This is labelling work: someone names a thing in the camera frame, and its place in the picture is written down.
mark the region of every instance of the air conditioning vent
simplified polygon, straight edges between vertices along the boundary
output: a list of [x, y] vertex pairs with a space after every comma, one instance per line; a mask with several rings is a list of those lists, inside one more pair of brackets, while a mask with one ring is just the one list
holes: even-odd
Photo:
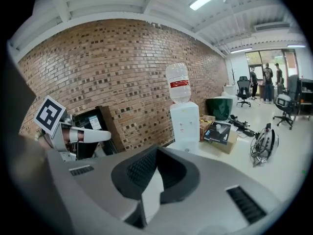
[[288, 28], [290, 28], [290, 24], [287, 22], [264, 23], [264, 24], [258, 24], [254, 26], [254, 29], [256, 32], [260, 32], [264, 30], [288, 29]]
[[265, 211], [240, 186], [226, 191], [250, 224], [266, 216]]
[[78, 176], [92, 170], [94, 170], [92, 166], [86, 165], [79, 168], [70, 169], [69, 171], [73, 176]]

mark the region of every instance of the black and white square marker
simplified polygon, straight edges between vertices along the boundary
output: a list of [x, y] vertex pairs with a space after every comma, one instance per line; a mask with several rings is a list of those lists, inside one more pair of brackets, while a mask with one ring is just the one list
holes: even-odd
[[34, 122], [46, 133], [53, 136], [66, 108], [57, 101], [47, 96], [38, 109]]

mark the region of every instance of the black office chair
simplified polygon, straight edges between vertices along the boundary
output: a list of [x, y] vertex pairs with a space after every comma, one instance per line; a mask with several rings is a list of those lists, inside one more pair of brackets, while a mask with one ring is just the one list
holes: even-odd
[[239, 77], [239, 81], [237, 81], [239, 90], [237, 91], [237, 96], [242, 99], [242, 101], [238, 102], [237, 104], [241, 103], [241, 107], [244, 104], [248, 104], [251, 107], [251, 103], [246, 102], [246, 99], [251, 97], [250, 94], [250, 80], [246, 76]]
[[292, 75], [288, 77], [288, 87], [287, 92], [283, 92], [278, 95], [276, 100], [276, 107], [283, 111], [282, 116], [274, 116], [273, 119], [279, 118], [281, 119], [277, 126], [280, 125], [281, 122], [287, 122], [289, 124], [289, 129], [292, 129], [293, 121], [291, 116], [295, 112], [296, 100], [298, 98], [299, 90], [301, 89], [300, 83], [298, 83], [298, 75]]

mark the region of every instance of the brick wall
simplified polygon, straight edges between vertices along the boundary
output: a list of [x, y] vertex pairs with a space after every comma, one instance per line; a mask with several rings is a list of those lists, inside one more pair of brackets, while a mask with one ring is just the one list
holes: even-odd
[[46, 95], [71, 114], [108, 105], [126, 149], [171, 140], [165, 69], [188, 67], [192, 101], [205, 112], [206, 98], [227, 81], [224, 59], [177, 30], [137, 20], [103, 20], [60, 32], [31, 50], [20, 69], [37, 98], [20, 133], [34, 137], [33, 117]]

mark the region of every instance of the standing man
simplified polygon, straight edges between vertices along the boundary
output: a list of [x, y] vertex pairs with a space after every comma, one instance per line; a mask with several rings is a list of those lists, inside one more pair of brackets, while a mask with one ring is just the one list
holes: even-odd
[[265, 69], [263, 69], [263, 84], [265, 85], [264, 89], [264, 103], [266, 103], [266, 99], [268, 99], [268, 103], [271, 104], [272, 102], [272, 77], [273, 77], [273, 71], [269, 67], [269, 64], [265, 64]]
[[277, 85], [277, 95], [283, 92], [284, 88], [284, 79], [283, 79], [283, 71], [279, 68], [279, 64], [275, 64], [277, 71], [276, 71], [276, 85]]
[[258, 79], [256, 77], [256, 74], [254, 72], [255, 68], [251, 68], [250, 72], [250, 80], [251, 80], [251, 86], [252, 86], [252, 99], [256, 99], [256, 91], [258, 90]]

